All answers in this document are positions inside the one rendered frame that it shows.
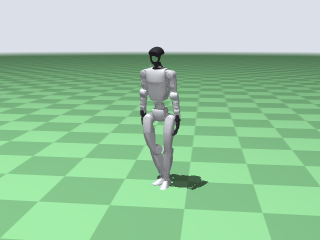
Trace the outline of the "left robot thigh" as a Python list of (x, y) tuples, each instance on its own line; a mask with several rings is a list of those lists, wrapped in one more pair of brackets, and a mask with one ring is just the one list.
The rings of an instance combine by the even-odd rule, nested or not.
[(168, 152), (169, 154), (172, 151), (172, 143), (174, 136), (174, 130), (175, 130), (175, 115), (171, 113), (165, 113), (165, 120), (164, 120), (164, 126), (163, 126), (163, 154), (165, 155), (165, 152)]

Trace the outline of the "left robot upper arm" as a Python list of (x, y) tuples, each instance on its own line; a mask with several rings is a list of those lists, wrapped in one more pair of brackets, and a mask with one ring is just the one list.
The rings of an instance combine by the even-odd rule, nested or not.
[(170, 99), (177, 100), (177, 73), (173, 70), (166, 70), (165, 75), (169, 80), (169, 86), (171, 90), (171, 93), (169, 93)]

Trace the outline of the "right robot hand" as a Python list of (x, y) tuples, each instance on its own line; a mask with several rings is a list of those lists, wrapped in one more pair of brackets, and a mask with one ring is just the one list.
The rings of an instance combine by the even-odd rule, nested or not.
[(140, 111), (140, 115), (141, 115), (141, 123), (143, 124), (143, 117), (146, 115), (147, 113), (144, 114), (144, 111), (141, 110)]

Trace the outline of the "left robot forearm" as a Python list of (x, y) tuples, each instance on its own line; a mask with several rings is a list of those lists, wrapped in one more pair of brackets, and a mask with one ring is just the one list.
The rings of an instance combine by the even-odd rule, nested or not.
[(180, 115), (180, 101), (179, 101), (179, 95), (178, 93), (176, 93), (177, 95), (177, 100), (172, 101), (172, 105), (173, 105), (173, 113), (174, 113), (174, 118), (176, 119), (176, 115), (179, 115), (179, 119), (181, 118)]

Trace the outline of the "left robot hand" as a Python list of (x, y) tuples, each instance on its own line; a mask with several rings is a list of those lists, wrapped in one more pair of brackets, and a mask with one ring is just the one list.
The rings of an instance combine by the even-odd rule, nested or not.
[(175, 121), (176, 121), (176, 128), (174, 130), (174, 133), (172, 134), (172, 136), (176, 135), (178, 133), (178, 129), (180, 127), (180, 116), (179, 115), (176, 115), (175, 116)]

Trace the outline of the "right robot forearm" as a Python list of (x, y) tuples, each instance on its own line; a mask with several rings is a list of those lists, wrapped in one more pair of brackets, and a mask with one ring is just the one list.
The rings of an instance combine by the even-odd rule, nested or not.
[(141, 110), (144, 111), (144, 114), (147, 112), (147, 97), (140, 95), (140, 110), (139, 112), (141, 113)]

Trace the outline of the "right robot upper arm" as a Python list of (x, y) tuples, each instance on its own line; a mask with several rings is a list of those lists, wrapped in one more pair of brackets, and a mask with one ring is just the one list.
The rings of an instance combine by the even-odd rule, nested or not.
[(147, 80), (146, 80), (146, 70), (147, 69), (143, 69), (143, 70), (140, 71), (142, 89), (140, 90), (139, 94), (141, 96), (144, 96), (144, 97), (146, 97), (148, 95)]

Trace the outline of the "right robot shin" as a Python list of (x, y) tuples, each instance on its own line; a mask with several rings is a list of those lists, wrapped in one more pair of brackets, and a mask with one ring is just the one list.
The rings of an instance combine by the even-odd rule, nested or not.
[[(164, 155), (162, 153), (160, 154), (154, 154), (152, 150), (150, 150), (150, 153), (151, 153), (151, 156), (152, 156), (152, 159), (153, 159), (153, 162), (160, 174), (160, 177), (161, 178), (165, 178), (164, 177), (164, 167), (163, 167), (163, 161), (164, 161)], [(161, 176), (162, 175), (162, 176)]]

